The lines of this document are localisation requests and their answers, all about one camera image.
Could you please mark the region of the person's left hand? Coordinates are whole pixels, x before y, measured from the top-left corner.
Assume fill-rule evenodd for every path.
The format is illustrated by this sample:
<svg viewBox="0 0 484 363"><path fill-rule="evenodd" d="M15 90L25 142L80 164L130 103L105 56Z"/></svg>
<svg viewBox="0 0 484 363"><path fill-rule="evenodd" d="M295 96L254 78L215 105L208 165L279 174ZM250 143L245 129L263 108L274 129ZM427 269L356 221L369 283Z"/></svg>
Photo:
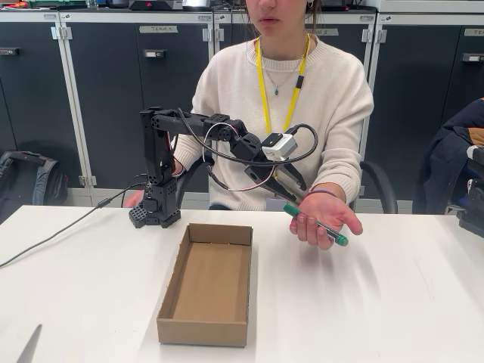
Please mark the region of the person's left hand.
<svg viewBox="0 0 484 363"><path fill-rule="evenodd" d="M349 230L360 235L363 227L355 213L338 197L328 193L315 193L307 196L298 206L300 213L293 217L289 229L300 241L308 242L321 250L329 250L334 242L327 235L327 230L318 224L321 222L340 232L346 225Z"/></svg>

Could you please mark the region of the person's right hand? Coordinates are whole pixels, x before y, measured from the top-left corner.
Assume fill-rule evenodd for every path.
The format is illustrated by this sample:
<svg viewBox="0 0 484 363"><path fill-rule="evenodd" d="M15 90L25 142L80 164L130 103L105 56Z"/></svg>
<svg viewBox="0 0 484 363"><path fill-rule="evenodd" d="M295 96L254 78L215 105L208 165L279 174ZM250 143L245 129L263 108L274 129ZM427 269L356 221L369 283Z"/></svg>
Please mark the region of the person's right hand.
<svg viewBox="0 0 484 363"><path fill-rule="evenodd" d="M185 168L183 167L183 165L178 160L176 160L175 171L172 173L172 175L177 178L184 172L184 170ZM142 200L143 195L143 190L135 191L133 194L123 199L121 207L131 208L136 206Z"/></svg>

